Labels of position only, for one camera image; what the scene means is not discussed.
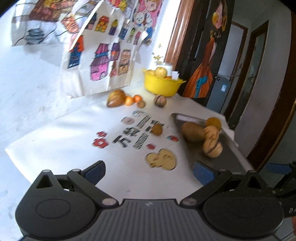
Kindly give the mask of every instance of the red flower sticker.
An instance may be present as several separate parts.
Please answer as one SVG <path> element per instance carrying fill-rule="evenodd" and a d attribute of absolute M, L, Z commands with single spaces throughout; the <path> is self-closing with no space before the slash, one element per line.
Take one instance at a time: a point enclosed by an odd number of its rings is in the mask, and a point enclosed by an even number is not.
<path fill-rule="evenodd" d="M 95 139 L 94 142 L 93 142 L 93 146 L 100 147 L 102 149 L 105 148 L 108 145 L 109 145 L 109 143 L 104 138 Z"/>
<path fill-rule="evenodd" d="M 108 135 L 108 133 L 104 132 L 104 131 L 101 131 L 101 132 L 98 132 L 97 135 L 99 137 L 106 137 Z"/>

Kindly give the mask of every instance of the paper poster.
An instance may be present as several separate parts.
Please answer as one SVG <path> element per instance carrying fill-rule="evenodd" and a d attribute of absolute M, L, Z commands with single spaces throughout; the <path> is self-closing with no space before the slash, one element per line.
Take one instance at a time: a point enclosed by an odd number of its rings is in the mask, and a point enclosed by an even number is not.
<path fill-rule="evenodd" d="M 148 36 L 144 40 L 147 44 L 151 42 L 162 3 L 163 0 L 137 0 L 133 12 L 133 22 L 138 26 L 143 26 L 147 31 Z"/>
<path fill-rule="evenodd" d="M 135 0 L 105 0 L 130 18 Z M 12 18 L 12 46 L 69 43 L 100 0 L 20 0 Z M 92 29 L 97 16 L 87 25 Z"/>
<path fill-rule="evenodd" d="M 85 22 L 84 26 L 88 27 L 78 33 L 72 52 L 66 48 L 62 58 L 62 90 L 74 98 L 129 85 L 135 57 L 145 35 L 142 26 L 137 26 L 106 2 L 96 8 L 89 16 L 96 21 Z M 81 49 L 77 45 L 81 41 L 80 34 L 83 51 L 79 52 L 79 61 L 70 66 L 73 64 L 71 56 Z"/>

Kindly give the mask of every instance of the wooden door frame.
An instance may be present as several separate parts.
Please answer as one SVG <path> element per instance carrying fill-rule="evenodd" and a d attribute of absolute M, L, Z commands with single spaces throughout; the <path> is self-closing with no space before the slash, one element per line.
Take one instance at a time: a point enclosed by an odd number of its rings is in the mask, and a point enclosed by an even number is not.
<path fill-rule="evenodd" d="M 227 106 L 227 108 L 225 110 L 225 113 L 224 113 L 225 118 L 226 118 L 227 121 L 232 116 L 233 111 L 235 110 L 235 107 L 236 107 L 236 105 L 238 103 L 242 88 L 244 86 L 244 83 L 245 83 L 245 80 L 246 80 L 246 77 L 247 77 L 247 74 L 248 74 L 248 71 L 249 71 L 249 67 L 250 67 L 250 64 L 251 64 L 251 61 L 252 61 L 252 57 L 253 57 L 253 53 L 254 53 L 254 47 L 255 47 L 255 44 L 256 44 L 256 39 L 261 34 L 267 33 L 267 31 L 268 31 L 268 23 L 269 23 L 269 21 L 265 22 L 259 28 L 257 28 L 256 30 L 254 30 L 251 33 L 249 46 L 248 46 L 248 50 L 247 50 L 246 57 L 245 57 L 245 60 L 244 60 L 244 64 L 243 64 L 243 67 L 242 67 L 242 71 L 241 71 L 241 73 L 239 75 L 239 79 L 238 79 L 237 84 L 235 86 L 235 89 L 233 91 L 232 97 L 231 97 L 231 99 L 229 101 L 229 104 L 228 104 L 228 106 Z M 267 38 L 267 34 L 266 34 L 265 40 L 264 40 L 264 47 L 265 47 L 265 44 L 266 44 L 266 38 Z M 264 51 L 262 52 L 262 55 L 261 55 L 261 58 L 260 58 L 260 64 L 262 62 L 263 53 L 264 53 Z"/>
<path fill-rule="evenodd" d="M 291 12 L 291 15 L 291 48 L 283 85 L 271 116 L 255 147 L 247 157 L 258 171 L 264 167 L 280 144 L 296 112 L 296 14 Z"/>

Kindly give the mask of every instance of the white wall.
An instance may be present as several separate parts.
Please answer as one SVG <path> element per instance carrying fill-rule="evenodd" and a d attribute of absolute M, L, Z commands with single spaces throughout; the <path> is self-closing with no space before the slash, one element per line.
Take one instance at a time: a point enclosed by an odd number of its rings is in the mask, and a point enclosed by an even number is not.
<path fill-rule="evenodd" d="M 291 12 L 278 2 L 253 21 L 255 30 L 269 20 L 261 68 L 246 109 L 235 130 L 235 140 L 245 156 L 258 141 L 279 96 L 291 46 Z"/>
<path fill-rule="evenodd" d="M 244 44 L 244 49 L 243 49 L 242 56 L 241 56 L 241 59 L 240 59 L 240 62 L 239 62 L 239 65 L 241 65 L 241 64 L 244 63 L 244 59 L 246 57 L 246 53 L 247 53 L 247 49 L 248 49 L 248 45 L 249 45 L 249 41 L 250 41 L 250 36 L 251 36 L 251 32 L 252 32 L 252 22 L 249 19 L 241 18 L 238 14 L 236 14 L 237 12 L 239 13 L 240 11 L 237 11 L 236 9 L 234 9 L 234 15 L 233 15 L 232 21 L 237 22 L 240 25 L 243 25 L 244 27 L 248 28 L 246 42 Z M 227 106 L 228 106 L 228 104 L 230 102 L 230 99 L 231 99 L 232 95 L 233 95 L 235 86 L 237 85 L 238 79 L 239 79 L 238 77 L 233 78 L 233 82 L 232 82 L 232 85 L 230 87 L 229 93 L 228 93 L 228 95 L 226 97 L 223 108 L 221 110 L 221 114 L 224 114 L 225 111 L 226 111 L 226 108 L 227 108 Z"/>
<path fill-rule="evenodd" d="M 159 16 L 159 29 L 150 46 L 142 45 L 137 56 L 131 84 L 142 85 L 142 68 L 149 68 L 152 52 L 166 52 L 180 0 L 165 0 Z M 82 107 L 106 99 L 107 93 L 67 99 L 59 91 L 59 67 L 62 45 L 11 47 L 11 9 L 0 18 L 0 240 L 17 241 L 22 237 L 14 213 L 17 204 L 30 186 L 11 162 L 4 149 L 12 142 Z"/>
<path fill-rule="evenodd" d="M 244 30 L 242 28 L 231 25 L 218 75 L 230 76 L 232 74 L 243 34 Z"/>

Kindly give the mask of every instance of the pink house drawing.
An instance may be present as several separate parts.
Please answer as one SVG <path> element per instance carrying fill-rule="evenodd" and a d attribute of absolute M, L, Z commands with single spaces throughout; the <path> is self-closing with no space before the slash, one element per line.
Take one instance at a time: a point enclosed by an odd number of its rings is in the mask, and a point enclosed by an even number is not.
<path fill-rule="evenodd" d="M 108 58 L 109 44 L 100 44 L 95 52 L 95 58 L 91 63 L 91 80 L 100 80 L 108 75 Z"/>

